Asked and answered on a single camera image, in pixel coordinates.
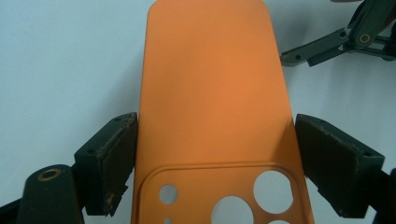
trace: orange plastic board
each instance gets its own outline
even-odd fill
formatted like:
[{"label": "orange plastic board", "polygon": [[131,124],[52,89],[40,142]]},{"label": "orange plastic board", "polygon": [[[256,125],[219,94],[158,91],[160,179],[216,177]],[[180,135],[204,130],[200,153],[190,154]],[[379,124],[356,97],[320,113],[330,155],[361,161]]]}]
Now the orange plastic board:
[{"label": "orange plastic board", "polygon": [[[132,222],[211,223],[226,196],[254,223],[314,223],[285,81],[261,0],[159,0],[148,14]],[[275,170],[289,208],[262,209],[257,177]],[[168,204],[160,190],[171,184]]]}]

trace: white surface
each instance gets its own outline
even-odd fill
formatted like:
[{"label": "white surface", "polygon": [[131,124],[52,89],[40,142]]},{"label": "white surface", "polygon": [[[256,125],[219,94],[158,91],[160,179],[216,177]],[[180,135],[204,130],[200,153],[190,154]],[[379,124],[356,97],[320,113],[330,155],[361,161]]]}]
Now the white surface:
[{"label": "white surface", "polygon": [[[0,205],[21,197],[25,179],[73,154],[110,119],[137,111],[146,16],[153,1],[0,1]],[[357,3],[266,0],[279,51],[347,25]],[[396,167],[396,63],[346,54],[284,68],[293,114],[326,119],[383,153]],[[341,219],[309,184],[316,222]],[[129,223],[131,188],[115,217]]]}]

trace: orange panel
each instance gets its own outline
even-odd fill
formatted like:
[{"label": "orange panel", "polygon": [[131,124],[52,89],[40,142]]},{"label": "orange panel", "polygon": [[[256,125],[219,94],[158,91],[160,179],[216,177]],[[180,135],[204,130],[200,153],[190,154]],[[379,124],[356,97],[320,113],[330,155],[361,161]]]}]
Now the orange panel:
[{"label": "orange panel", "polygon": [[[281,214],[254,198],[267,170],[291,184]],[[166,184],[173,204],[159,198]],[[314,223],[268,10],[261,0],[159,0],[148,14],[132,222],[210,223],[229,195],[254,223]]]}]

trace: light blue background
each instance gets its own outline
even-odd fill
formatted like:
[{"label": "light blue background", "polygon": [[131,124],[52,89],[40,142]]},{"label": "light blue background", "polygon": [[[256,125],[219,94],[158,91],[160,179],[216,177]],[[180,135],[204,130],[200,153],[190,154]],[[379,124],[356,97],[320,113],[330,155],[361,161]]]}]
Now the light blue background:
[{"label": "light blue background", "polygon": [[[25,179],[74,152],[110,119],[138,110],[146,17],[152,0],[0,1],[0,205],[21,197]],[[357,3],[266,0],[279,52],[345,27]],[[396,63],[346,54],[284,68],[295,116],[326,119],[383,153],[396,167]],[[309,192],[316,222],[342,219]],[[132,188],[113,217],[129,223]]]}]

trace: orange object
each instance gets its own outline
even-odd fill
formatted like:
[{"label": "orange object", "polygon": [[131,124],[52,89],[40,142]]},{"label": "orange object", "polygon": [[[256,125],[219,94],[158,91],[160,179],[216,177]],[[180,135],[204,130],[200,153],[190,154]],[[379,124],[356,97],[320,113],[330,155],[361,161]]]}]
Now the orange object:
[{"label": "orange object", "polygon": [[[314,223],[285,81],[261,0],[159,0],[148,14],[132,223],[211,223],[237,196],[254,223]],[[275,170],[293,201],[280,214],[254,197]],[[172,184],[177,199],[163,203]]]}]

